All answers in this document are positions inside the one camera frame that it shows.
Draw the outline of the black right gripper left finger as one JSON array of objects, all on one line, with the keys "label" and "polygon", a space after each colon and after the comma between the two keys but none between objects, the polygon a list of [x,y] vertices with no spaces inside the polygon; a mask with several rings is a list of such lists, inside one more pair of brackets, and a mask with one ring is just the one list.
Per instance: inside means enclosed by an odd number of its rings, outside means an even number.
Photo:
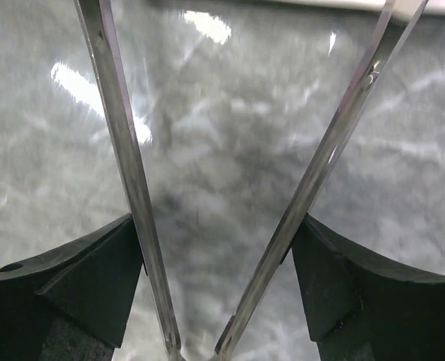
[{"label": "black right gripper left finger", "polygon": [[0,360],[110,360],[144,258],[132,216],[0,268]]}]

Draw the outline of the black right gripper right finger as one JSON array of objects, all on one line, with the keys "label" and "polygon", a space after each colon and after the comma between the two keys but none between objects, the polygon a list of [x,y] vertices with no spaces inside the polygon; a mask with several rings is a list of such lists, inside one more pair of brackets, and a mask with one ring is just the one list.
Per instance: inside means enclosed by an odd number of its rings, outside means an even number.
[{"label": "black right gripper right finger", "polygon": [[445,360],[445,275],[382,256],[306,216],[292,256],[322,360]]}]

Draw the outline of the metal tongs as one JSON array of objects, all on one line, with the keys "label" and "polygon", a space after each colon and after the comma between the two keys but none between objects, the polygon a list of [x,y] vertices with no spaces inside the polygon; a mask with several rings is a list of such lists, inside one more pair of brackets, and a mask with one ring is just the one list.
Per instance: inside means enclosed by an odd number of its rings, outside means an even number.
[{"label": "metal tongs", "polygon": [[242,290],[363,48],[348,16],[238,1],[78,1],[172,356],[313,360],[285,265]]}]

